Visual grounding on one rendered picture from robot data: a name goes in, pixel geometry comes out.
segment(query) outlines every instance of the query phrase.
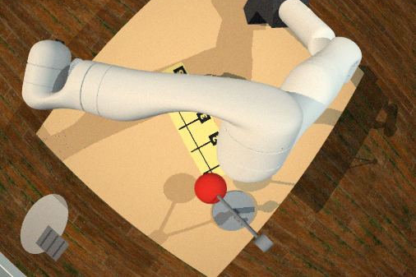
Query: metal rod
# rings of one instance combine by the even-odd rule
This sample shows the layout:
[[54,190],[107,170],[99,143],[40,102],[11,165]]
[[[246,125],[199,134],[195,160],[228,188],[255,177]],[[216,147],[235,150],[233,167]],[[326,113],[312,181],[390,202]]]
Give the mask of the metal rod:
[[229,206],[229,204],[223,199],[221,198],[221,196],[217,196],[218,200],[220,200],[222,202],[222,204],[228,209],[228,211],[231,212],[231,214],[237,219],[237,221],[244,226],[246,229],[248,229],[250,231],[250,233],[252,233],[252,235],[256,238],[258,238],[258,233],[256,233],[254,231],[254,229],[252,229],[252,227],[247,224],[244,219],[241,218],[240,215],[238,215],[238,213],[236,211],[233,210],[233,208],[231,206]]

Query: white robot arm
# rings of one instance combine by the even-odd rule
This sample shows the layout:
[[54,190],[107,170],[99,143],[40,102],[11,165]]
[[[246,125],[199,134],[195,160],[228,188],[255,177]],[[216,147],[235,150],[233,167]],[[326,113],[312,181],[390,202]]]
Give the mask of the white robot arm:
[[299,0],[285,1],[279,15],[312,55],[280,88],[219,76],[71,62],[64,44],[45,40],[30,50],[23,99],[31,108],[72,108],[118,121],[180,111],[209,114],[222,120],[217,140],[220,167],[234,180],[260,182],[279,171],[362,57],[353,41],[335,37]]

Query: yellow strip with black markings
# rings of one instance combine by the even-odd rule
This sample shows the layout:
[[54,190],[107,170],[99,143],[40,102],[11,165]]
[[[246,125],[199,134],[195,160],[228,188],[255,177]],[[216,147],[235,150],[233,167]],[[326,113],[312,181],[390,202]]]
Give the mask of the yellow strip with black markings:
[[[187,74],[181,62],[164,72]],[[200,172],[224,176],[217,160],[218,127],[214,119],[208,114],[197,112],[175,112],[169,115]]]

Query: brown hardwood floor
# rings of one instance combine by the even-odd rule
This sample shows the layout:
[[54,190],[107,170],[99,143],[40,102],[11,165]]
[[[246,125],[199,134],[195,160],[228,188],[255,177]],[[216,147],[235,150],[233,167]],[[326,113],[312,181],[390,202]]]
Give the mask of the brown hardwood floor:
[[[0,252],[28,276],[200,276],[133,228],[35,135],[50,111],[21,98],[42,39],[91,60],[149,0],[0,0]],[[365,71],[327,142],[221,276],[416,275],[416,0],[310,0]],[[70,207],[58,262],[20,243],[28,209],[50,193]]]

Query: table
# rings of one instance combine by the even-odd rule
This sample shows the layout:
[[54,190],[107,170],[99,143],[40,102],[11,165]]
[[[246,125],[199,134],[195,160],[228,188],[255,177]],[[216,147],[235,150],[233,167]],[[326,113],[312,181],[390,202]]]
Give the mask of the table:
[[[152,72],[183,62],[190,74],[238,76],[279,87],[310,54],[287,28],[248,25],[246,1],[151,0],[94,60]],[[362,74],[358,69],[330,109],[344,110]],[[272,178],[243,184],[224,176],[229,191],[253,199],[251,226],[257,232],[329,136],[336,120],[327,121],[305,132]],[[220,122],[215,118],[218,127]],[[217,276],[252,239],[247,230],[221,229],[212,205],[195,197],[193,185],[201,173],[168,114],[117,122],[56,109],[37,134],[122,217],[204,275]]]

